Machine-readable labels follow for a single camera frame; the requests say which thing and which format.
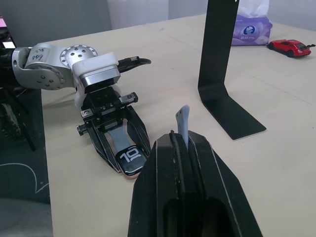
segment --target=tissue box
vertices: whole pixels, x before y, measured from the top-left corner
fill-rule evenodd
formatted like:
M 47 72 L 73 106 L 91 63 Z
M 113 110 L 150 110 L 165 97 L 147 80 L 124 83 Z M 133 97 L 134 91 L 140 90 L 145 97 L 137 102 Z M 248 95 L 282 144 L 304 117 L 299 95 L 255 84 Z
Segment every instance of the tissue box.
M 247 18 L 237 15 L 232 45 L 266 45 L 271 28 L 267 17 Z

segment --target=handwritten label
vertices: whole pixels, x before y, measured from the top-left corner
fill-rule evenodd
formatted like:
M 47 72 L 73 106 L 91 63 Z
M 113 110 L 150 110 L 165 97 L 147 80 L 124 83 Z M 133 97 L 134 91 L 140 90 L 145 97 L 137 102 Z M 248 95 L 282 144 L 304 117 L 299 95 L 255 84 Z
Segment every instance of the handwritten label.
M 49 48 L 35 48 L 31 49 L 28 64 L 33 62 L 46 62 L 50 49 Z

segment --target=beige tabletop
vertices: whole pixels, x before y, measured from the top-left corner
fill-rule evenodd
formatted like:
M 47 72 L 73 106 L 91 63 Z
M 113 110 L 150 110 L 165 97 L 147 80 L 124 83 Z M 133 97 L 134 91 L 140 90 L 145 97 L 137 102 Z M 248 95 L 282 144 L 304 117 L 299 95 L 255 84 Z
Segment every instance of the beige tabletop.
M 151 145 L 176 130 L 175 113 L 190 105 L 189 130 L 204 135 L 237 176 L 262 234 L 315 236 L 316 50 L 293 59 L 264 46 L 232 47 L 227 90 L 267 128 L 233 141 L 198 95 L 204 22 L 186 17 L 52 43 L 151 59 L 118 81 L 122 95 L 137 93 L 133 107 Z M 311 44 L 316 32 L 274 24 L 276 39 Z M 126 237 L 134 182 L 99 157 L 88 134 L 78 135 L 74 95 L 72 88 L 42 91 L 54 237 Z

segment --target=toy car wheel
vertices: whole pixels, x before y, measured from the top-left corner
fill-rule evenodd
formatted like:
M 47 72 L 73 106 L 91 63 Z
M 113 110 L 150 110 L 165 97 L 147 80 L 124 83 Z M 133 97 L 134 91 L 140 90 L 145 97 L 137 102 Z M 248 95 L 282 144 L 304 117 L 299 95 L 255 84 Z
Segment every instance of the toy car wheel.
M 292 50 L 289 50 L 286 52 L 286 55 L 289 57 L 289 58 L 292 58 L 294 56 L 294 53 Z
M 274 48 L 275 48 L 275 46 L 273 45 L 273 43 L 268 44 L 268 49 L 273 50 Z

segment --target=red toy car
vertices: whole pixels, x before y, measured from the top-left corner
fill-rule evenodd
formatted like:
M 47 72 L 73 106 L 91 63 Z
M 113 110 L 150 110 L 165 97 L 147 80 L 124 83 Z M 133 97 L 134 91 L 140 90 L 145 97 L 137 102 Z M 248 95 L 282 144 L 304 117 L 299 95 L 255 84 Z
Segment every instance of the red toy car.
M 311 53 L 311 47 L 315 47 L 315 44 L 306 46 L 294 39 L 280 39 L 271 41 L 268 44 L 269 49 L 286 54 L 290 58 L 309 55 Z

